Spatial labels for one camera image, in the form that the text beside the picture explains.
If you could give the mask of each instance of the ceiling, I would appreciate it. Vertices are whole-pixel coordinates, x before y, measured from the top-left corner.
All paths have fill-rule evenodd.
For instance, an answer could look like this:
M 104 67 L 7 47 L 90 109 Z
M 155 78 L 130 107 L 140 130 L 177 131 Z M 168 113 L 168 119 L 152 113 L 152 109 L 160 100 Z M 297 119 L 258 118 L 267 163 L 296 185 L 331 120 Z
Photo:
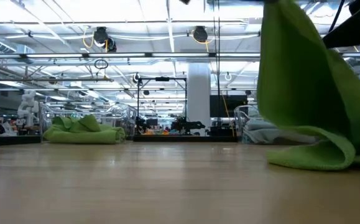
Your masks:
M 26 45 L 35 53 L 86 53 L 104 52 L 97 46 L 85 47 L 92 43 L 89 36 L 99 26 L 107 27 L 108 34 L 114 39 L 118 52 L 259 52 L 261 22 L 263 6 L 258 2 L 223 1 L 220 9 L 213 10 L 205 0 L 191 0 L 184 5 L 179 0 L 23 0 L 26 10 L 21 9 L 13 1 L 0 0 L 0 39 L 15 47 Z M 336 14 L 338 1 L 308 2 L 299 1 L 299 5 L 310 16 L 321 35 L 325 35 Z M 337 25 L 344 22 L 350 13 L 348 1 L 344 5 Z M 192 30 L 195 26 L 205 26 L 212 40 L 209 44 L 199 44 L 193 40 Z M 360 51 L 348 47 L 338 49 L 341 52 Z M 188 64 L 191 60 L 127 58 L 108 60 L 109 67 L 99 72 L 100 78 L 104 75 L 113 82 L 95 82 L 98 69 L 94 68 L 94 61 L 79 59 L 36 60 L 33 65 L 16 62 L 15 60 L 0 60 L 0 66 L 10 70 L 11 77 L 24 76 L 32 73 L 32 78 L 89 78 L 76 85 L 79 88 L 130 88 L 135 86 L 132 82 L 134 74 L 142 77 L 187 77 Z M 360 62 L 353 58 L 357 72 L 360 72 Z M 216 62 L 210 62 L 211 86 L 216 87 Z M 250 60 L 223 60 L 220 62 L 220 87 L 256 87 L 259 61 Z M 22 85 L 38 88 L 70 88 L 70 82 L 58 82 L 55 85 L 47 82 L 23 83 Z M 151 83 L 151 87 L 165 86 L 178 87 L 174 81 Z M 74 93 L 45 92 L 43 95 L 66 95 L 76 98 Z M 103 98 L 133 103 L 131 94 L 123 91 L 97 92 Z M 244 94 L 243 91 L 228 91 L 228 94 Z M 184 97 L 184 91 L 157 91 L 149 97 Z

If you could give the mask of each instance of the column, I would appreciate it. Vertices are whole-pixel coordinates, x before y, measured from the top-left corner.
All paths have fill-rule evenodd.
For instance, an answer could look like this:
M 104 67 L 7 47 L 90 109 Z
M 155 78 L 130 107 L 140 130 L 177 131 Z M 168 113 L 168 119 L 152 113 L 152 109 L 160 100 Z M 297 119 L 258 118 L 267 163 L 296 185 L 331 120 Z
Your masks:
M 188 121 L 200 121 L 209 128 L 210 120 L 210 66 L 208 63 L 190 63 L 188 65 Z M 206 136 L 204 129 L 193 129 Z

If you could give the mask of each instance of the wooden table surface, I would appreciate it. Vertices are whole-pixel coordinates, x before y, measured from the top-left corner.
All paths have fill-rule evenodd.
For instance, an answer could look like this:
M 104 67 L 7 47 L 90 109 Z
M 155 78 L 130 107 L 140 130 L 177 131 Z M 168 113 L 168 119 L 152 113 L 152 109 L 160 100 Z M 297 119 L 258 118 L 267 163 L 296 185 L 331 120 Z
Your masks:
M 0 223 L 360 223 L 360 170 L 266 164 L 275 146 L 0 147 Z

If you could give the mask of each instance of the green towel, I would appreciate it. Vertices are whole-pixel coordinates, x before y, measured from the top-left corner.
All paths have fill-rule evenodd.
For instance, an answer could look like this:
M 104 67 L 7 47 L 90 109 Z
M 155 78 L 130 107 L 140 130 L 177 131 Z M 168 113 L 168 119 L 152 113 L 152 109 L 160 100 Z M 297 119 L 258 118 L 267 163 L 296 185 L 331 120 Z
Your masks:
M 312 146 L 269 151 L 268 161 L 310 170 L 360 164 L 360 80 L 291 0 L 266 3 L 257 88 L 263 117 L 320 136 Z
M 98 124 L 93 115 L 82 119 L 56 117 L 43 137 L 52 143 L 115 144 L 125 140 L 123 128 Z

